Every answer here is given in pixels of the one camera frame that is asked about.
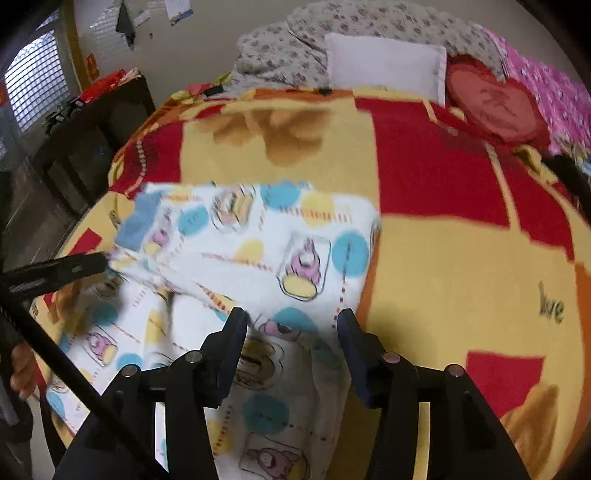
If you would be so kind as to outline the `left hand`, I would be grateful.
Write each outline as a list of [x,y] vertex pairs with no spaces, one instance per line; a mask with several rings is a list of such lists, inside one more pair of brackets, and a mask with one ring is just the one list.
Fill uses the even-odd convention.
[[13,348],[11,365],[11,388],[21,400],[27,400],[36,387],[37,364],[34,352],[26,342],[21,342]]

